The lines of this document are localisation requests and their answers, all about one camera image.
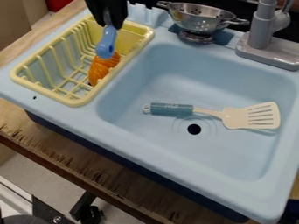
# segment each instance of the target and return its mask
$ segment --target blue handle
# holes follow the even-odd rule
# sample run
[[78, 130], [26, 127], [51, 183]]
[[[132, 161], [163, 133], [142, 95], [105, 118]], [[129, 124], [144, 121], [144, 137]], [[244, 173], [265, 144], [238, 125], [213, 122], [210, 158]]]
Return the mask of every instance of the blue handle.
[[103, 31], [101, 42], [96, 46], [95, 53], [103, 59], [110, 59], [115, 54], [115, 40], [117, 30], [112, 25], [107, 25]]
[[152, 102], [150, 104], [150, 113], [152, 115], [164, 116], [191, 116], [193, 114], [193, 106], [188, 104]]

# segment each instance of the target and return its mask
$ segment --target drain hole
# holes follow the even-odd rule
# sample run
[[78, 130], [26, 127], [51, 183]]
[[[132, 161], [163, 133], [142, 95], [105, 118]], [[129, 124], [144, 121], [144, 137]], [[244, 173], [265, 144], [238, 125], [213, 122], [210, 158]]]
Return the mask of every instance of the drain hole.
[[189, 125], [188, 132], [192, 135], [198, 135], [201, 132], [201, 128], [198, 124], [194, 123]]

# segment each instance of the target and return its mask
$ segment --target sink countertop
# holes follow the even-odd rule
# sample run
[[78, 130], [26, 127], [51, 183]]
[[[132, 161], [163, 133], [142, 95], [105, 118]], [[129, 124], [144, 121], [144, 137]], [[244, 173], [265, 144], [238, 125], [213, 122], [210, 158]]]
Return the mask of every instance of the sink countertop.
[[[299, 127], [292, 133], [287, 133], [288, 135], [285, 137], [289, 140], [288, 144], [290, 147], [286, 147], [288, 148], [287, 150], [279, 150], [275, 153], [275, 157], [272, 161], [275, 165], [269, 168], [269, 171], [264, 177], [255, 181], [239, 181], [221, 175], [203, 165], [200, 166], [200, 171], [193, 169], [194, 164], [188, 161], [182, 161], [182, 158], [167, 153], [162, 147], [154, 143], [134, 136], [101, 119], [99, 119], [98, 122], [87, 119], [87, 117], [96, 113], [96, 102], [101, 98], [102, 93], [96, 96], [95, 99], [86, 106], [70, 108], [41, 94], [35, 93], [30, 89], [19, 86], [10, 79], [9, 72], [17, 63], [37, 51], [58, 33], [63, 32], [65, 28], [69, 27], [75, 21], [86, 16], [87, 13], [87, 10], [81, 12], [62, 25], [57, 31], [13, 60], [9, 65], [1, 68], [0, 74], [2, 75], [2, 80], [0, 82], [0, 96], [66, 130], [72, 131], [76, 135], [84, 137], [99, 146], [144, 166], [153, 172], [163, 175], [182, 186], [186, 186], [197, 193], [205, 195], [241, 214], [262, 223], [275, 223], [282, 214], [296, 176], [299, 162], [299, 150], [296, 149], [299, 140], [297, 140], [296, 136], [299, 133]], [[229, 57], [236, 60], [243, 60], [243, 63], [251, 66], [262, 67], [267, 70], [275, 69], [277, 73], [282, 76], [288, 76], [288, 79], [299, 86], [299, 79], [296, 76], [296, 74], [299, 74], [298, 72], [291, 73], [279, 70], [236, 56], [233, 51], [233, 46], [234, 43], [238, 41], [240, 33], [236, 31], [230, 32], [236, 35], [227, 47], [205, 45], [202, 47], [202, 50], [217, 53], [218, 55], [229, 55]], [[181, 45], [181, 43], [177, 41], [176, 34], [169, 34], [166, 27], [159, 27], [156, 29], [155, 39], [149, 43], [141, 54], [145, 53], [151, 46], [169, 42], [174, 45]], [[131, 64], [136, 63], [137, 60], [138, 58], [134, 59]], [[128, 71], [131, 64], [124, 68], [115, 78], [116, 81]], [[113, 85], [113, 83], [110, 83], [103, 92], [107, 91], [107, 89]], [[290, 116], [296, 119], [295, 111], [291, 111]]]

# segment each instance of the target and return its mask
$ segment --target spatula head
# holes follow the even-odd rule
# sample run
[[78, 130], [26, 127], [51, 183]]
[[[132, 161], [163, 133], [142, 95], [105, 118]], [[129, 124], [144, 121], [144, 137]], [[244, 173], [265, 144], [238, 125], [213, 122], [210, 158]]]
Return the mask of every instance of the spatula head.
[[223, 123], [228, 129], [272, 130], [281, 125], [281, 114], [273, 101], [246, 108], [225, 108]]

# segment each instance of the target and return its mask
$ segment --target dark blue base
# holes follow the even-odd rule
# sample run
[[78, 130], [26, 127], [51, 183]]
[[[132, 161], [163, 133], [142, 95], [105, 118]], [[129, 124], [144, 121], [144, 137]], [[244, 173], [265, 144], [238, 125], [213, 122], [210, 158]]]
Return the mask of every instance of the dark blue base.
[[170, 188], [172, 191], [174, 191], [178, 194], [181, 194], [190, 200], [193, 200], [193, 201], [199, 203], [199, 205], [201, 205], [203, 207], [207, 207], [207, 208], [211, 209], [215, 213], [223, 215], [224, 217], [226, 217], [229, 220], [232, 220], [234, 222], [239, 222], [239, 223], [244, 223], [244, 222], [248, 221], [248, 218], [246, 216], [244, 216], [240, 213], [237, 213], [234, 210], [232, 210], [226, 206], [222, 206], [219, 203], [217, 203], [211, 199], [208, 199], [203, 195], [200, 195], [182, 185], [179, 185], [179, 184], [177, 184], [167, 178], [164, 178], [148, 169], [145, 169], [142, 166], [127, 160], [126, 158], [120, 157], [109, 150], [105, 150], [104, 148], [100, 147], [99, 145], [91, 143], [91, 142], [87, 141], [86, 139], [84, 139], [80, 136], [77, 136], [68, 130], [62, 129], [59, 126], [57, 126], [51, 122], [48, 122], [47, 120], [45, 120], [37, 115], [34, 115], [31, 112], [26, 111], [26, 113], [35, 123], [39, 123], [39, 124], [47, 127], [48, 129], [50, 129], [54, 132], [57, 132], [60, 135], [67, 137], [67, 138], [73, 140], [74, 142], [81, 144], [81, 145], [87, 147], [88, 149], [95, 151], [95, 152], [101, 154], [102, 156], [115, 161], [118, 164], [126, 166], [129, 169], [131, 169], [135, 172], [138, 172], [141, 175], [143, 175], [149, 179], [153, 179], [154, 181], [158, 182], [159, 184], [161, 184], [167, 188]]

